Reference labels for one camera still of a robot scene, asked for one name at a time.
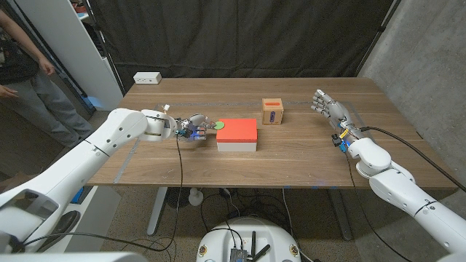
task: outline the green disc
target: green disc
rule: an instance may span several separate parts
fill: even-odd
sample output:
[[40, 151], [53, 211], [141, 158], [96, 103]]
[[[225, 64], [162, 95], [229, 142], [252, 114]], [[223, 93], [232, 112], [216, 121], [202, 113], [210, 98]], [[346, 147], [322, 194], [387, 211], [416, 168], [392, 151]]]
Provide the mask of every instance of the green disc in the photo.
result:
[[224, 128], [224, 127], [225, 127], [225, 123], [223, 123], [222, 121], [218, 121], [218, 122], [216, 122], [216, 125], [215, 125], [214, 128], [217, 129], [217, 130], [220, 130], [220, 129]]

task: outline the robot finger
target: robot finger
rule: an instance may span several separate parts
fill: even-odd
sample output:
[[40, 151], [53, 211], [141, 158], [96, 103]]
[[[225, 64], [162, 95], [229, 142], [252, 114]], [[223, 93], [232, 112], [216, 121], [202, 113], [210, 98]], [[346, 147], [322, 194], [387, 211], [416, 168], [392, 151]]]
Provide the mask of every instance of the robot finger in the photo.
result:
[[322, 90], [317, 90], [315, 96], [322, 99], [325, 103], [329, 103], [333, 100], [330, 95], [325, 94]]
[[330, 114], [328, 113], [327, 110], [323, 109], [323, 108], [318, 108], [316, 106], [311, 106], [311, 109], [312, 110], [315, 110], [316, 112], [318, 113], [321, 113], [322, 115], [324, 115], [326, 118], [328, 118], [330, 116]]
[[325, 104], [325, 102], [322, 99], [318, 98], [318, 97], [312, 97], [312, 99], [317, 103]]
[[316, 105], [317, 107], [321, 108], [321, 109], [327, 109], [327, 108], [325, 107], [325, 105], [322, 104], [322, 103], [319, 103], [319, 102], [316, 102], [316, 101], [314, 101], [314, 102], [312, 102], [312, 103], [313, 103], [314, 105]]

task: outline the white power strip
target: white power strip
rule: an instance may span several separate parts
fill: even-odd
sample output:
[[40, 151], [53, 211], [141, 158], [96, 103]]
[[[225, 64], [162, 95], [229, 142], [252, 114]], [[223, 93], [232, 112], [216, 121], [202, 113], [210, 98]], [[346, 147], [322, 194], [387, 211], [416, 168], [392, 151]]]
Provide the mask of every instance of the white power strip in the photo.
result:
[[133, 78], [136, 84], [159, 84], [162, 75], [160, 72], [137, 72]]

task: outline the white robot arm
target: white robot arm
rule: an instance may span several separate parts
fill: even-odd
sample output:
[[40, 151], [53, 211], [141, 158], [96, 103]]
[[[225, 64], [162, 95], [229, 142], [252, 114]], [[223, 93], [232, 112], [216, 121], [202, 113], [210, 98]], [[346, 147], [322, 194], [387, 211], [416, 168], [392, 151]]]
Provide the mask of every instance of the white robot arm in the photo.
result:
[[[184, 141], [202, 140], [205, 128], [215, 126], [206, 121], [208, 118], [199, 114], [175, 120], [152, 110], [113, 110], [99, 129], [41, 175], [0, 194], [0, 233], [13, 240], [0, 253], [14, 251], [15, 242], [50, 234], [76, 192], [130, 140], [159, 142], [175, 135]], [[25, 251], [38, 250], [44, 240], [31, 243]]]
[[463, 218], [420, 189], [408, 170], [392, 161], [390, 154], [372, 139], [364, 138], [342, 104], [322, 90], [315, 93], [314, 104], [312, 109], [328, 118], [332, 127], [340, 132], [340, 136], [333, 139], [341, 139], [341, 150], [345, 151], [348, 146], [351, 157], [360, 158], [356, 169], [369, 179], [377, 196], [408, 213], [450, 253], [466, 251], [466, 221]]

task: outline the gray pants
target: gray pants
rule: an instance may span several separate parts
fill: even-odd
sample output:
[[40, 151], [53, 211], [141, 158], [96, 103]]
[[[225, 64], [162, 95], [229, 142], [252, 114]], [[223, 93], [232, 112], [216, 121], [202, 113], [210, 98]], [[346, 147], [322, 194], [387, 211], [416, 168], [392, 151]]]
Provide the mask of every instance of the gray pants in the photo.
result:
[[71, 101], [41, 70], [31, 80], [4, 86], [17, 90], [19, 98], [0, 98], [0, 103], [64, 146], [73, 147], [79, 138], [92, 133], [89, 122], [78, 115]]

